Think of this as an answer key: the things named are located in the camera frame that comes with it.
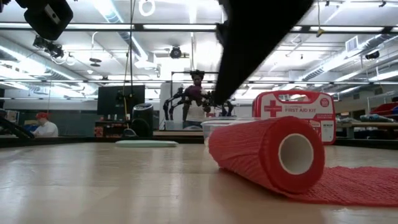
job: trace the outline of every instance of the table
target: table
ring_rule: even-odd
[[[345,128],[347,138],[354,139],[354,128],[378,128],[394,130],[398,129],[398,123],[383,123],[383,122],[352,122],[352,123],[337,123],[336,128]]]
[[[398,167],[398,151],[330,146],[326,153],[328,166]],[[2,149],[0,217],[2,224],[388,224],[398,214],[288,201],[221,172],[202,144],[82,143]]]

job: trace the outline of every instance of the first aid kit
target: first aid kit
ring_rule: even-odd
[[[296,96],[304,100],[283,100],[283,96]],[[326,93],[303,90],[264,92],[253,101],[252,116],[261,119],[295,116],[308,121],[324,145],[333,144],[336,139],[334,101]]]

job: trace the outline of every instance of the green mat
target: green mat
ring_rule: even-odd
[[[155,140],[122,140],[117,141],[117,147],[176,147],[177,142]]]

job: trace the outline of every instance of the red bandage roll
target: red bandage roll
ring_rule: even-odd
[[[304,193],[323,174],[325,151],[307,122],[288,116],[214,130],[218,165],[275,192]]]

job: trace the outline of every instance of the computer monitor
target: computer monitor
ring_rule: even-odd
[[[98,88],[97,114],[125,114],[124,100],[118,96],[128,96],[131,86],[105,86]],[[126,98],[127,112],[131,114],[134,106],[145,103],[145,85],[132,86],[132,98]]]

